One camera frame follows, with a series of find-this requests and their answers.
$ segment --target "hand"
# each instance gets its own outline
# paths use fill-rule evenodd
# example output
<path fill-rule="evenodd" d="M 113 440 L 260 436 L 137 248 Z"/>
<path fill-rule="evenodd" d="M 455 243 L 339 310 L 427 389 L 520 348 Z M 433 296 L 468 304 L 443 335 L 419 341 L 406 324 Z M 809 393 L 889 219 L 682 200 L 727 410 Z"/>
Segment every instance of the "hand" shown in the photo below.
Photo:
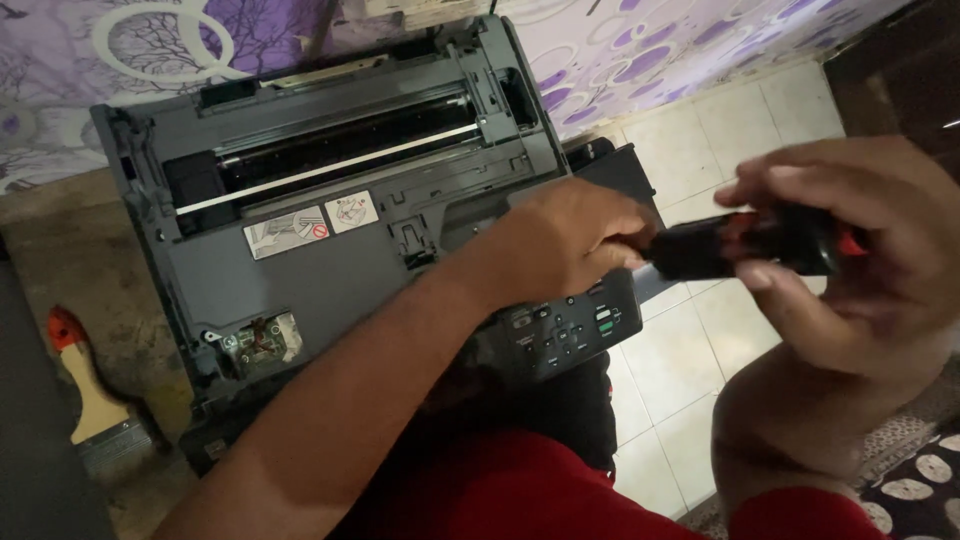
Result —
<path fill-rule="evenodd" d="M 579 294 L 614 268 L 643 264 L 636 249 L 656 232 L 650 215 L 616 191 L 563 180 L 509 211 L 450 263 L 493 309 Z"/>
<path fill-rule="evenodd" d="M 766 262 L 737 276 L 795 352 L 816 366 L 868 377 L 939 372 L 960 316 L 960 188 L 902 137 L 823 140 L 742 163 L 718 204 L 776 199 L 828 209 L 868 232 L 871 253 L 818 299 Z"/>

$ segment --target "red shirt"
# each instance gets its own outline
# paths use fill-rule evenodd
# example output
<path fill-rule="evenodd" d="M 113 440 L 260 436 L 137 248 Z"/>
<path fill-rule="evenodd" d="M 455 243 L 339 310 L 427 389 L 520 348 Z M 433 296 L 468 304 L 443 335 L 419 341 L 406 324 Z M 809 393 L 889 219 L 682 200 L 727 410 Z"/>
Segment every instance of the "red shirt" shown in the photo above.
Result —
<path fill-rule="evenodd" d="M 376 538 L 703 540 L 613 491 L 570 449 L 512 430 L 457 443 L 410 471 L 357 520 Z M 732 540 L 880 540 L 860 506 L 813 488 L 766 493 L 732 517 Z"/>

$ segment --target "white strip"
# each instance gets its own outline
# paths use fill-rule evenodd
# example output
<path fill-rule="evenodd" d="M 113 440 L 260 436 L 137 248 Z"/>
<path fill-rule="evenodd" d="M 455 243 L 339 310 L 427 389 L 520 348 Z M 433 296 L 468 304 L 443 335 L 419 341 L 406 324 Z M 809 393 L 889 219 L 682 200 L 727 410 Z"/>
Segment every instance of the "white strip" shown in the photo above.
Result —
<path fill-rule="evenodd" d="M 392 147 L 387 148 L 387 149 L 384 149 L 384 150 L 379 150 L 379 151 L 377 151 L 377 152 L 373 152 L 372 154 L 367 154 L 366 156 L 360 156 L 360 157 L 358 157 L 358 158 L 353 158 L 352 160 L 340 161 L 339 163 L 333 163 L 332 165 L 327 165 L 327 166 L 325 166 L 325 167 L 320 167 L 319 169 L 313 169 L 312 171 L 306 171 L 305 173 L 299 173 L 299 174 L 296 174 L 296 175 L 294 175 L 294 176 L 288 176 L 288 177 L 286 177 L 286 178 L 281 178 L 281 179 L 279 179 L 279 180 L 274 180 L 273 182 L 267 182 L 266 184 L 263 184 L 263 185 L 257 185 L 257 186 L 255 186 L 255 187 L 249 187 L 249 188 L 247 188 L 247 189 L 242 189 L 242 190 L 237 191 L 237 192 L 234 192 L 234 193 L 228 193 L 227 195 L 221 195 L 220 197 L 214 197 L 213 199 L 209 199 L 209 200 L 207 200 L 207 201 L 203 201 L 202 203 L 197 203 L 197 204 L 194 204 L 194 205 L 189 205 L 189 206 L 183 207 L 183 208 L 181 208 L 181 209 L 177 209 L 177 215 L 184 215 L 184 214 L 186 214 L 186 213 L 189 213 L 189 212 L 192 212 L 192 211 L 195 211 L 195 210 L 205 209 L 206 207 L 212 207 L 213 205 L 219 205 L 220 203 L 225 203 L 226 201 L 232 201 L 233 199 L 239 199 L 240 197 L 246 197 L 247 195 L 253 195 L 254 193 L 258 193 L 258 192 L 260 192 L 260 191 L 265 191 L 265 190 L 267 190 L 267 189 L 273 189 L 274 187 L 278 187 L 278 186 L 281 186 L 281 185 L 287 185 L 287 184 L 290 184 L 290 183 L 293 183 L 293 182 L 299 182 L 299 181 L 301 181 L 301 180 L 303 180 L 303 179 L 306 179 L 306 178 L 314 177 L 314 176 L 317 176 L 317 175 L 322 175 L 322 174 L 324 174 L 324 173 L 328 173 L 328 172 L 330 172 L 330 171 L 335 171 L 335 170 L 337 170 L 337 169 L 342 169 L 342 168 L 344 168 L 344 167 L 349 167 L 349 166 L 351 166 L 351 165 L 356 165 L 357 163 L 362 163 L 362 162 L 364 162 L 364 161 L 375 160 L 375 159 L 377 159 L 377 158 L 382 158 L 382 157 L 384 157 L 384 156 L 389 156 L 389 155 L 395 154 L 395 153 L 397 153 L 397 152 L 402 152 L 402 151 L 404 151 L 404 150 L 409 150 L 409 149 L 411 149 L 411 148 L 416 148 L 416 147 L 418 147 L 418 146 L 422 146 L 422 145 L 424 145 L 424 144 L 428 144 L 428 143 L 431 143 L 431 142 L 435 142 L 435 141 L 438 141 L 438 140 L 441 140 L 441 139 L 444 139 L 444 138 L 448 138 L 448 137 L 452 137 L 452 136 L 455 136 L 455 135 L 459 135 L 459 134 L 464 134 L 464 133 L 467 133 L 467 132 L 471 132 L 471 131 L 473 131 L 473 130 L 475 130 L 475 129 L 477 129 L 477 125 L 476 125 L 475 123 L 474 123 L 474 124 L 470 124 L 469 126 L 464 126 L 464 127 L 462 127 L 462 128 L 457 128 L 457 129 L 455 129 L 455 130 L 450 130 L 450 131 L 448 131 L 448 132 L 443 132 L 443 133 L 441 133 L 441 134 L 436 134 L 436 135 L 432 135 L 432 136 L 425 137 L 425 138 L 420 138 L 420 139 L 417 139 L 417 140 L 414 140 L 414 141 L 411 141 L 411 142 L 407 142 L 407 143 L 404 143 L 404 144 L 400 144 L 399 146 L 392 146 Z"/>

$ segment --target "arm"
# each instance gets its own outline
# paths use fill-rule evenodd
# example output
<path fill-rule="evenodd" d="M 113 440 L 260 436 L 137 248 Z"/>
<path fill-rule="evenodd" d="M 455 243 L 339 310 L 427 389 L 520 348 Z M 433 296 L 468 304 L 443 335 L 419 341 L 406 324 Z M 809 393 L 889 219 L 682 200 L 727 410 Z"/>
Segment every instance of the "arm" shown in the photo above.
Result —
<path fill-rule="evenodd" d="M 868 231 L 871 254 L 822 298 L 777 265 L 737 276 L 783 337 L 740 371 L 714 410 L 713 471 L 730 515 L 782 487 L 852 499 L 863 440 L 940 373 L 960 311 L 960 190 L 897 138 L 821 141 L 741 165 L 718 203 L 782 199 Z"/>
<path fill-rule="evenodd" d="M 607 189 L 571 180 L 537 193 L 287 384 L 155 538 L 326 536 L 484 319 L 636 264 L 603 240 L 642 228 L 639 205 Z"/>

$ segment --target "tiled floor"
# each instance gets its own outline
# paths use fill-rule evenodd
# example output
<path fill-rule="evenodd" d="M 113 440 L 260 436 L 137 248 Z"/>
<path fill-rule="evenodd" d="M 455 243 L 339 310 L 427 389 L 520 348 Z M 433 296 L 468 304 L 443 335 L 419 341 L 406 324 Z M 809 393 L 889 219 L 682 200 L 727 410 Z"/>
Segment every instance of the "tiled floor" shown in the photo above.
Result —
<path fill-rule="evenodd" d="M 843 136 L 814 62 L 602 131 L 618 145 L 636 146 L 667 226 L 724 212 L 713 191 L 734 179 L 742 160 L 784 144 Z M 820 292 L 825 281 L 808 284 Z M 736 280 L 682 283 L 641 310 L 643 332 L 611 349 L 620 444 L 615 488 L 677 519 L 715 491 L 709 440 L 717 393 L 780 337 Z"/>

